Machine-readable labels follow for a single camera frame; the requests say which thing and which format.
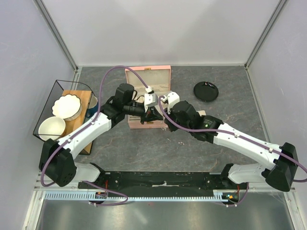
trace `reflective metal surface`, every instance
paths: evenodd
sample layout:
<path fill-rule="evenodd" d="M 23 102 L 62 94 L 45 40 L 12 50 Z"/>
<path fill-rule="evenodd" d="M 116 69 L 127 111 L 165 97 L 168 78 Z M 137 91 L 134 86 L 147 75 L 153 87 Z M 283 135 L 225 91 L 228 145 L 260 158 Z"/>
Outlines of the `reflective metal surface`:
<path fill-rule="evenodd" d="M 208 202 L 132 202 L 94 207 L 45 200 L 37 230 L 293 230 L 282 193 L 248 193 L 238 207 Z"/>

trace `dish rack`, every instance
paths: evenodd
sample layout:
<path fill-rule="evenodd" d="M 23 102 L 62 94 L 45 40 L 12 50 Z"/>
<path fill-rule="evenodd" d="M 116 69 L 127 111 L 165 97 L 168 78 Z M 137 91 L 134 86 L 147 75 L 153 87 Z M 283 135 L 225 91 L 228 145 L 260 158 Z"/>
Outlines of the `dish rack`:
<path fill-rule="evenodd" d="M 72 86 L 77 83 L 77 89 L 73 90 Z M 91 101 L 92 96 L 94 95 L 92 89 L 81 82 L 75 82 L 75 81 L 66 81 L 66 80 L 56 80 L 53 84 L 53 87 L 51 89 L 51 92 L 47 98 L 47 101 L 45 103 L 45 106 L 43 108 L 42 113 L 39 116 L 39 119 L 37 121 L 37 124 L 33 130 L 33 136 L 37 137 L 38 139 L 42 140 L 39 135 L 49 135 L 48 133 L 42 134 L 38 133 L 38 129 L 40 125 L 45 121 L 47 118 L 54 116 L 52 114 L 52 106 L 54 105 L 54 102 L 58 100 L 61 96 L 65 96 L 67 94 L 76 95 L 81 99 L 81 106 L 82 106 L 82 112 L 81 114 L 72 121 L 65 121 L 66 123 L 66 133 L 65 135 L 68 135 L 72 131 L 79 128 L 84 122 L 88 120 L 88 118 L 85 117 L 86 110 L 88 109 L 89 103 Z M 92 144 L 93 142 L 89 143 L 82 151 L 81 155 L 90 155 L 92 150 Z"/>

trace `gray floor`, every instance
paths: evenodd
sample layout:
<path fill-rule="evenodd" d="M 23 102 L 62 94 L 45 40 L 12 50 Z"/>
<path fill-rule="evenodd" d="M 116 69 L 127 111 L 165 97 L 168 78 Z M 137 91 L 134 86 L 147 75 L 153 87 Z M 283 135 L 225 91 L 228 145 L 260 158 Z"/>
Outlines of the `gray floor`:
<path fill-rule="evenodd" d="M 37 230 L 294 230 L 282 193 L 248 193 L 238 207 L 209 202 L 132 202 L 93 207 L 46 200 Z"/>
<path fill-rule="evenodd" d="M 108 69 L 83 68 L 79 81 L 88 84 L 97 95 Z M 103 102 L 125 81 L 123 69 L 113 71 L 103 87 Z M 210 81 L 218 87 L 217 100 L 204 103 L 195 98 L 193 86 L 199 81 Z M 196 110 L 205 110 L 242 132 L 264 139 L 244 67 L 172 67 L 171 90 Z M 220 172 L 227 163 L 253 163 L 230 149 L 197 141 L 184 131 L 130 129 L 127 120 L 99 136 L 91 155 L 78 156 L 77 161 L 94 162 L 105 170 L 115 171 Z"/>

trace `round black plate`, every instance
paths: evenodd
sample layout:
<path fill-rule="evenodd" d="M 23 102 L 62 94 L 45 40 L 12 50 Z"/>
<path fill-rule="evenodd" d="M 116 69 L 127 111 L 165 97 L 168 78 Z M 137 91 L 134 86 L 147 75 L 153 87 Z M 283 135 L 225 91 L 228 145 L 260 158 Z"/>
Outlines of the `round black plate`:
<path fill-rule="evenodd" d="M 203 102 L 212 102 L 219 95 L 217 87 L 207 81 L 201 81 L 194 86 L 194 95 Z"/>

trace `white panel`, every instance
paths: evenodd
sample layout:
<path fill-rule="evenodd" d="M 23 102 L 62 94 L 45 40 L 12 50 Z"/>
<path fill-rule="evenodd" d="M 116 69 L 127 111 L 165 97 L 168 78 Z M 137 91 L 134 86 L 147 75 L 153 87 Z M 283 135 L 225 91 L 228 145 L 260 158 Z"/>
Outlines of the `white panel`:
<path fill-rule="evenodd" d="M 43 145 L 33 129 L 55 79 L 73 70 L 31 0 L 1 0 L 0 31 L 0 228 L 17 230 Z"/>
<path fill-rule="evenodd" d="M 307 2 L 290 0 L 250 67 L 271 142 L 296 146 L 307 166 Z M 296 179 L 307 175 L 298 170 Z M 307 184 L 295 183 L 307 216 Z"/>
<path fill-rule="evenodd" d="M 278 0 L 44 0 L 78 65 L 245 63 Z"/>

